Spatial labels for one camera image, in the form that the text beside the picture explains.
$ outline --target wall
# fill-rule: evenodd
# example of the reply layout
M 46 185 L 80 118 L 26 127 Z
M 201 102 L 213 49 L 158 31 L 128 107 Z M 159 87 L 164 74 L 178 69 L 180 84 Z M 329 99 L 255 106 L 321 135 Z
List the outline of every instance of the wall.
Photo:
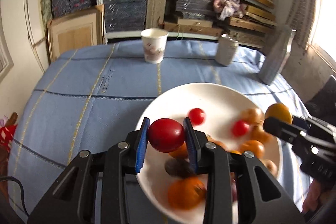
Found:
M 276 0 L 278 23 L 285 23 L 292 2 L 293 0 Z M 292 45 L 291 55 L 282 71 L 283 77 L 303 102 L 311 99 L 333 73 L 333 70 L 314 49 L 308 48 L 305 51 L 295 43 Z
M 0 82 L 0 117 L 9 116 L 13 111 L 21 115 L 43 72 L 28 41 L 23 0 L 1 0 L 0 7 L 4 37 L 14 62 Z

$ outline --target paper cup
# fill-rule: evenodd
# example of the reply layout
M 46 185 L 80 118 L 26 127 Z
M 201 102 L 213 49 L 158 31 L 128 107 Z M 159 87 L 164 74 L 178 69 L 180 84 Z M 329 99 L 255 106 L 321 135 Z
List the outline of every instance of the paper cup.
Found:
M 166 48 L 168 32 L 162 29 L 146 29 L 141 32 L 145 61 L 160 63 Z

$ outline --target table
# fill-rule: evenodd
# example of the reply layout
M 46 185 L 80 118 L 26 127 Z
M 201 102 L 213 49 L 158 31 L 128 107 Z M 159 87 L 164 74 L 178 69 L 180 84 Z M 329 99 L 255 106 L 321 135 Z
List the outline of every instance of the table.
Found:
M 232 64 L 223 67 L 214 61 L 216 49 L 214 42 L 168 41 L 164 60 L 154 65 L 145 63 L 142 42 L 134 40 L 69 51 L 52 63 L 25 107 L 9 158 L 8 173 L 22 182 L 28 212 L 81 150 L 98 153 L 123 141 L 145 108 L 178 85 L 217 83 L 243 93 L 263 111 L 282 102 L 294 115 L 308 115 L 281 75 L 270 86 L 260 82 L 261 53 L 239 47 Z M 290 145 L 282 148 L 279 181 L 302 209 L 310 178 L 300 172 L 301 161 Z M 126 185 L 131 224 L 174 223 L 146 198 L 135 176 L 127 176 Z M 8 192 L 11 205 L 26 220 L 19 188 L 9 182 Z

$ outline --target window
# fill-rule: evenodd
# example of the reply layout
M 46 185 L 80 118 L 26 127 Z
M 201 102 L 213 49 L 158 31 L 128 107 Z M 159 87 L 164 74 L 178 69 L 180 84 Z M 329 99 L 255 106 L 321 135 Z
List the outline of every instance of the window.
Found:
M 319 15 L 312 46 L 315 47 L 323 57 L 336 61 L 336 36 L 335 36 L 335 14 L 336 0 L 320 0 Z
M 6 76 L 6 74 L 13 67 L 13 61 L 11 55 L 9 54 L 5 35 L 2 29 L 2 19 L 0 11 L 0 81 Z

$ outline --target screw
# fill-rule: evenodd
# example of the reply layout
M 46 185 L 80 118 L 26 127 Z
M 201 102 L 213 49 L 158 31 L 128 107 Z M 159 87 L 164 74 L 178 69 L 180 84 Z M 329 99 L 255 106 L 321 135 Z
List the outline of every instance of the screw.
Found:
M 90 154 L 90 152 L 87 151 L 87 150 L 82 150 L 82 151 L 79 152 L 79 156 L 81 158 L 86 158 L 86 157 L 88 157 L 89 154 Z
M 253 154 L 253 152 L 251 152 L 251 151 L 245 151 L 245 152 L 244 152 L 244 156 L 245 156 L 246 158 L 251 159 L 251 158 L 254 157 L 254 154 Z
M 120 142 L 120 143 L 118 143 L 118 147 L 120 149 L 125 149 L 125 148 L 128 147 L 128 143 L 127 142 Z
M 214 149 L 216 148 L 216 145 L 213 142 L 208 142 L 205 144 L 205 147 L 209 149 Z

